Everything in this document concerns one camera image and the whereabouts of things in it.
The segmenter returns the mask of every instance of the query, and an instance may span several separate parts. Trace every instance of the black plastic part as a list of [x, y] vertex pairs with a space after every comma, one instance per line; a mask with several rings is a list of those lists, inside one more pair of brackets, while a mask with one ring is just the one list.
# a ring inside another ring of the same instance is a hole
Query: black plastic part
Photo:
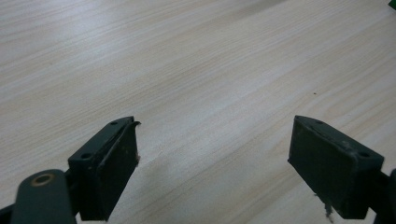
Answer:
[[9, 205], [0, 210], [0, 223], [8, 224], [11, 222], [12, 210], [14, 209], [14, 204]]
[[383, 161], [378, 153], [320, 120], [294, 119], [289, 162], [343, 218], [365, 218]]
[[64, 172], [47, 170], [23, 180], [18, 189], [11, 223], [76, 223]]
[[396, 0], [391, 0], [391, 1], [389, 2], [389, 6], [390, 6], [390, 7], [393, 7], [393, 9], [396, 10]]
[[114, 120], [68, 160], [82, 220], [108, 220], [139, 163], [134, 117]]

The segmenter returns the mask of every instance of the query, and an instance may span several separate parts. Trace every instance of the screw hole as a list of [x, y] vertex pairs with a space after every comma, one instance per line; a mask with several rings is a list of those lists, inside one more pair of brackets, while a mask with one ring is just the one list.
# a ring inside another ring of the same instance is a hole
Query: screw hole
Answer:
[[370, 157], [370, 155], [367, 152], [360, 152], [359, 155], [365, 158]]
[[81, 158], [82, 158], [83, 160], [87, 160], [87, 159], [89, 159], [91, 156], [92, 156], [91, 153], [84, 153], [84, 154], [81, 155]]
[[32, 180], [31, 185], [32, 185], [33, 187], [44, 186], [44, 185], [48, 184], [49, 182], [51, 182], [52, 179], [53, 179], [53, 177], [55, 177], [53, 174], [43, 174], [43, 175], [40, 175], [40, 176], [38, 176], [38, 177], [36, 177], [36, 178], [34, 178], [34, 179]]

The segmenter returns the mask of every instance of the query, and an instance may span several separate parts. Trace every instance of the wood grain surface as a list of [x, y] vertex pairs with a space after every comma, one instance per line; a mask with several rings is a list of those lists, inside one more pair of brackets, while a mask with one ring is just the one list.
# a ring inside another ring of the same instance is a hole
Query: wood grain surface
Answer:
[[295, 115], [396, 167], [388, 0], [5, 0], [0, 19], [1, 207], [131, 115], [141, 163], [111, 224], [330, 223], [287, 163]]

